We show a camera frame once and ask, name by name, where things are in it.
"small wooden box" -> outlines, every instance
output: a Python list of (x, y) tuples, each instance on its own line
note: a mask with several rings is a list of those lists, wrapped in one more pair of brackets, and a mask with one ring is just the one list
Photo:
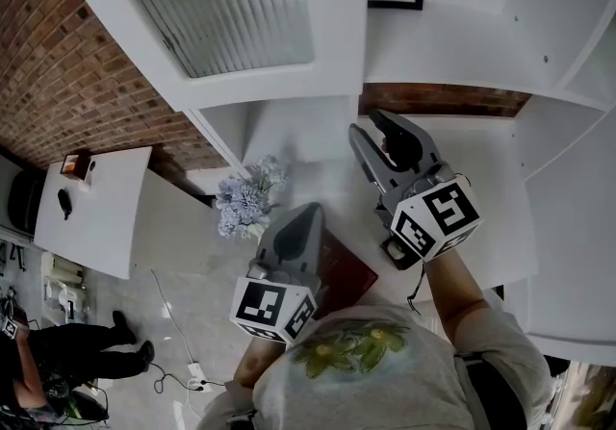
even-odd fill
[(69, 179), (86, 180), (89, 166), (90, 155), (87, 153), (66, 155), (60, 173), (62, 173), (64, 177), (68, 177)]

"small white table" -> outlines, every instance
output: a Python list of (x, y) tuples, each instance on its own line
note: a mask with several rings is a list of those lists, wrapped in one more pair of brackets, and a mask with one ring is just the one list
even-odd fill
[[(152, 148), (117, 151), (96, 162), (88, 191), (60, 173), (47, 172), (35, 244), (81, 266), (128, 279), (132, 267), (207, 273), (225, 262), (246, 263), (254, 244), (218, 235), (213, 210), (147, 169)], [(72, 214), (64, 220), (58, 191)]]
[[(128, 278), (133, 230), (151, 152), (147, 147), (93, 156), (88, 191), (60, 173), (62, 163), (51, 164), (38, 208), (35, 244), (78, 265)], [(58, 200), (62, 189), (68, 192), (73, 208), (67, 220)]]

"black chair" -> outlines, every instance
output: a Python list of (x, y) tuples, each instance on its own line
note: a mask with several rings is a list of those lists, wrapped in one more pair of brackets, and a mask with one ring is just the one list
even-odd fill
[(28, 171), (19, 172), (13, 179), (9, 194), (9, 220), (19, 231), (33, 235), (37, 227), (44, 178)]

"floor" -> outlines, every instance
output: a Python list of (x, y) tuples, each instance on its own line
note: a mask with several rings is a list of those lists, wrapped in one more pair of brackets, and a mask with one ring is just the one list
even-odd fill
[[(13, 285), (29, 318), (40, 322), (40, 253), (26, 250), (25, 259), (25, 272), (20, 272), (15, 262), (7, 264), (0, 288), (6, 292)], [(158, 271), (167, 305), (150, 270), (135, 270), (129, 281), (87, 271), (90, 323), (111, 326), (112, 311), (121, 310), (140, 342), (150, 339), (154, 343), (155, 363), (186, 382), (192, 377), (188, 370), (191, 356), (169, 316), (171, 311), (206, 377), (216, 382), (229, 380), (249, 342), (248, 336), (228, 320), (235, 283), (240, 274), (245, 274), (245, 268), (244, 263), (238, 263), (215, 269), (207, 276)], [(151, 367), (132, 379), (114, 381), (107, 389), (111, 415), (107, 425), (116, 430), (193, 430), (205, 406), (220, 392), (216, 386), (211, 392), (192, 392), (188, 406), (187, 391), (172, 379), (165, 381), (163, 394), (155, 393), (153, 384), (160, 376), (161, 372)]]

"white shelving unit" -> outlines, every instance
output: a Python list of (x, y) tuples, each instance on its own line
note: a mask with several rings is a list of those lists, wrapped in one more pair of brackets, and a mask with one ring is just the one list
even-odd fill
[(357, 114), (357, 97), (260, 100), (192, 114), (209, 123), (242, 164), (268, 154), (313, 163), (348, 155), (346, 134)]
[(368, 11), (368, 83), (562, 92), (616, 11), (616, 0), (425, 1)]
[(615, 145), (612, 110), (526, 179), (539, 272), (505, 287), (505, 298), (524, 316), (525, 331), (543, 353), (611, 367)]
[(515, 140), (525, 179), (572, 146), (603, 114), (597, 109), (533, 96), (515, 118)]

